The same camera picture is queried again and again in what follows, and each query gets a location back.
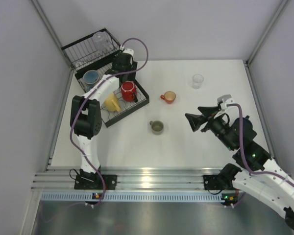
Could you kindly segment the yellow mug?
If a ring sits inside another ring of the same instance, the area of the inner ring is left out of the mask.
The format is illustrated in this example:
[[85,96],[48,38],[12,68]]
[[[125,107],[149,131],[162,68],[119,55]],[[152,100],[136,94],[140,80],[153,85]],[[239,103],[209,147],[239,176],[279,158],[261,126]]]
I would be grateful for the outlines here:
[[121,112],[121,107],[119,104],[119,100],[114,93],[111,93],[106,100],[104,101],[104,105],[107,111],[109,112]]

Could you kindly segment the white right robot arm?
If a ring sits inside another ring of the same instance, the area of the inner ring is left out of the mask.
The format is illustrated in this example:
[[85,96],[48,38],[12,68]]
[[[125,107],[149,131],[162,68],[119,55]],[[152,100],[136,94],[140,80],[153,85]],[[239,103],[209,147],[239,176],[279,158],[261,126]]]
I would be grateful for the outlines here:
[[277,164],[276,160],[253,139],[256,132],[249,117],[243,116],[239,104],[239,117],[229,124],[223,120],[227,113],[219,114],[220,106],[199,107],[201,115],[186,113],[193,132],[210,130],[233,155],[235,164],[227,164],[217,180],[224,189],[238,189],[253,196],[276,211],[294,230],[294,180]]

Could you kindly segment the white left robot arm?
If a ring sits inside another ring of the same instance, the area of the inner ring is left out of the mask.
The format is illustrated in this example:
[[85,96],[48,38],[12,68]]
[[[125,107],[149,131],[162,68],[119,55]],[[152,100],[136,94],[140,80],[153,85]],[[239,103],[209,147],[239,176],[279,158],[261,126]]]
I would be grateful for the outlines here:
[[[102,127],[101,105],[127,80],[123,76],[134,70],[133,53],[132,49],[118,53],[112,68],[102,79],[87,93],[72,99],[70,140],[82,157],[74,183],[76,190],[114,190],[116,187],[117,175],[101,174],[100,171],[97,138]],[[73,136],[77,136],[79,144],[73,142]]]

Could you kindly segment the red mug black handle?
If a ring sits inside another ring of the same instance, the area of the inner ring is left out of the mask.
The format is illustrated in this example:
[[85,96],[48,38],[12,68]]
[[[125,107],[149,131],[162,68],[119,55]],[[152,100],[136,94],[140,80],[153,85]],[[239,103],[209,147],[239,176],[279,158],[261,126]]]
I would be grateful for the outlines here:
[[125,81],[121,85],[121,93],[123,100],[127,102],[138,102],[137,88],[133,81]]

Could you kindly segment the dark blue mug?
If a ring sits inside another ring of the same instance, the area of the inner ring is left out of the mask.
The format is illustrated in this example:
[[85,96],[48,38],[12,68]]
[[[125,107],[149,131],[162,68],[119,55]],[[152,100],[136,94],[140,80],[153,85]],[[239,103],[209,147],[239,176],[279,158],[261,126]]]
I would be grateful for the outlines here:
[[[249,116],[243,117],[243,129],[253,129],[253,124],[252,122],[249,120]],[[240,127],[240,118],[238,117],[234,122],[233,122],[233,126],[235,126],[235,128],[237,130],[239,130]]]

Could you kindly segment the black wire dish rack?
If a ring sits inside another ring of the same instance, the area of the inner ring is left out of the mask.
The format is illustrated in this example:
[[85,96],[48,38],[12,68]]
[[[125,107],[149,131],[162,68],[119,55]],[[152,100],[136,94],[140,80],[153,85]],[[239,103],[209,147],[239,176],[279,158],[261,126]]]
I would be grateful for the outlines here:
[[[92,36],[97,32],[106,33],[106,36],[110,42],[110,48],[106,52],[98,52],[94,45]],[[117,54],[121,53],[121,44],[106,28],[97,32],[94,32],[61,48],[67,59],[70,61],[71,68],[74,71],[75,80],[78,82],[84,93],[88,92],[82,79],[85,72],[96,70],[100,75],[100,81],[105,74],[111,71],[113,59]],[[121,89],[118,88],[118,90],[114,91],[114,94],[119,100],[121,112],[109,112],[106,110],[104,104],[101,105],[101,117],[106,127],[117,123],[121,119],[149,103],[149,95],[147,92],[138,83],[136,78],[133,82],[137,88],[138,102],[127,102],[123,100]]]

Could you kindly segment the blue ceramic jug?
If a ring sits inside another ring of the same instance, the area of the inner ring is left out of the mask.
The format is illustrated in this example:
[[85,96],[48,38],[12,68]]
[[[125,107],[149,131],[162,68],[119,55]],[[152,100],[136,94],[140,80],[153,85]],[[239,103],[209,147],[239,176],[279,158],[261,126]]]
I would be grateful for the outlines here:
[[89,70],[85,72],[82,79],[85,83],[86,89],[89,91],[99,81],[100,75],[96,70]]

